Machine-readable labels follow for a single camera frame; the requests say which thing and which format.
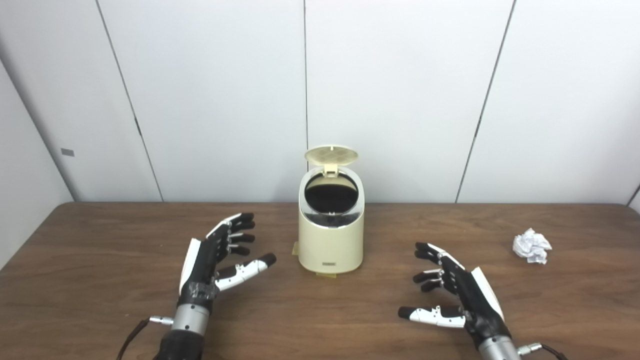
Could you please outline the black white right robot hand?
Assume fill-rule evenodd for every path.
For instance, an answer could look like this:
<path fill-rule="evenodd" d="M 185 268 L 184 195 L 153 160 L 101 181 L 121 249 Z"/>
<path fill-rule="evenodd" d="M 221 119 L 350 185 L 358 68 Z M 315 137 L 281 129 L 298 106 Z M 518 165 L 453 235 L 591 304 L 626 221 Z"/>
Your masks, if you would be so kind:
<path fill-rule="evenodd" d="M 438 268 L 414 275 L 413 282 L 419 284 L 424 293 L 444 289 L 460 304 L 431 308 L 401 306 L 398 317 L 438 327 L 464 329 L 476 349 L 487 340 L 512 338 L 499 301 L 482 269 L 476 267 L 469 271 L 448 251 L 434 244 L 417 242 L 414 246 L 416 258 L 429 260 Z"/>

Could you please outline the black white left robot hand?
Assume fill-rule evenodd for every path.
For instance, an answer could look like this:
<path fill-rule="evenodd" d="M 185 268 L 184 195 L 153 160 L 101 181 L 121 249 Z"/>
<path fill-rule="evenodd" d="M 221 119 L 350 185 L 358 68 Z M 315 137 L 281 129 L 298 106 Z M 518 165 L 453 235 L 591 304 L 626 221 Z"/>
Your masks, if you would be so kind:
<path fill-rule="evenodd" d="M 255 227 L 254 214 L 243 212 L 222 219 L 199 240 L 192 238 L 183 262 L 177 306 L 201 306 L 210 311 L 217 296 L 266 271 L 277 261 L 267 253 L 226 268 L 218 268 L 229 255 L 248 256 L 250 249 L 243 243 L 253 243 L 255 237 L 246 230 Z"/>

